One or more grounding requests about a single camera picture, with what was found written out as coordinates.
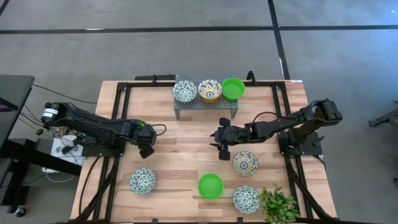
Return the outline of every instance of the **green plastic bowl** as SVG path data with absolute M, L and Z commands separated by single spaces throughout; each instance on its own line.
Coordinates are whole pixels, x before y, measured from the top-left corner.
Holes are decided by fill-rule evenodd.
M 237 100 L 244 94 L 246 86 L 238 78 L 227 78 L 223 81 L 223 94 L 227 100 Z
M 217 174 L 205 174 L 199 180 L 198 189 L 204 199 L 216 200 L 224 191 L 224 183 Z

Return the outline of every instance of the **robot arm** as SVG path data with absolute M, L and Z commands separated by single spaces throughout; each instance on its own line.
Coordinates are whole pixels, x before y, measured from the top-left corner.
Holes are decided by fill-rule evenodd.
M 93 137 L 101 147 L 117 147 L 117 141 L 138 146 L 142 158 L 151 155 L 156 132 L 136 119 L 108 119 L 77 108 L 72 103 L 46 103 L 41 117 L 45 127 L 66 126 Z
M 273 121 L 259 121 L 245 124 L 243 128 L 231 126 L 226 118 L 220 119 L 221 127 L 212 134 L 220 151 L 221 160 L 229 160 L 228 146 L 236 144 L 261 143 L 271 138 L 275 133 L 285 129 L 292 146 L 300 144 L 305 138 L 322 126 L 338 124 L 343 119 L 333 101 L 318 100 L 287 116 L 279 116 Z

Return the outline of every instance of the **wooden table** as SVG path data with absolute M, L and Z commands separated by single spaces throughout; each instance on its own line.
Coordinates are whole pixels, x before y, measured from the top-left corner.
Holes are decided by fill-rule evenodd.
M 111 118 L 117 83 L 103 82 L 96 114 Z M 308 104 L 302 82 L 286 81 L 286 87 L 292 111 Z M 265 217 L 261 209 L 252 215 L 239 213 L 232 203 L 232 195 L 240 185 L 250 185 L 260 192 L 263 187 L 273 189 L 274 184 L 290 194 L 284 158 L 279 154 L 277 138 L 273 137 L 262 144 L 230 147 L 231 158 L 239 151 L 250 151 L 259 159 L 259 170 L 253 176 L 240 176 L 233 169 L 232 161 L 219 161 L 216 148 L 208 145 L 214 141 L 209 135 L 217 129 L 219 118 L 229 118 L 229 111 L 182 111 L 180 120 L 176 120 L 171 92 L 172 87 L 134 87 L 131 90 L 127 118 L 141 119 L 150 124 L 165 124 L 167 132 L 158 137 L 155 153 L 147 159 L 140 157 L 136 146 L 126 146 L 120 159 L 111 221 L 150 222 L 152 218 L 157 218 L 160 222 L 235 222 L 237 217 L 243 217 L 247 222 L 263 221 Z M 275 112 L 271 88 L 247 87 L 239 100 L 238 113 L 232 123 L 242 126 L 263 111 Z M 258 121 L 273 119 L 275 116 L 265 114 Z M 81 189 L 94 159 L 91 157 L 84 161 L 71 218 L 78 216 Z M 335 217 L 324 166 L 312 156 L 302 156 L 302 161 L 309 191 L 323 209 Z M 82 208 L 88 205 L 97 191 L 101 166 L 102 158 L 88 179 Z M 136 195 L 130 189 L 130 177 L 140 167 L 148 167 L 155 172 L 156 185 L 148 195 Z M 201 198 L 197 189 L 199 178 L 208 172 L 219 174 L 224 181 L 224 192 L 215 201 Z M 298 188 L 297 193 L 300 210 L 304 215 L 305 207 Z M 107 198 L 106 192 L 101 203 L 100 218 L 104 217 Z

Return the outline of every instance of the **green plant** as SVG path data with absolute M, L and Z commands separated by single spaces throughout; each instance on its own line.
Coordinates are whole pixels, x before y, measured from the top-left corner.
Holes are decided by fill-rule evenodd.
M 293 197 L 285 197 L 280 190 L 282 187 L 275 185 L 274 191 L 262 189 L 262 193 L 258 196 L 263 209 L 262 213 L 267 215 L 266 222 L 276 222 L 286 224 L 294 217 L 300 217 L 299 211 L 294 209 L 293 204 L 297 202 Z

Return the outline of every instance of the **yellow patterned bowl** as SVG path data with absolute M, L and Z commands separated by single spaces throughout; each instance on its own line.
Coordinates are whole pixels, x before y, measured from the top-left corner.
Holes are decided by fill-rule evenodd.
M 198 92 L 203 101 L 211 103 L 221 96 L 223 87 L 216 80 L 205 80 L 199 84 Z
M 233 165 L 236 172 L 244 177 L 249 177 L 257 172 L 259 161 L 253 153 L 243 151 L 236 154 Z

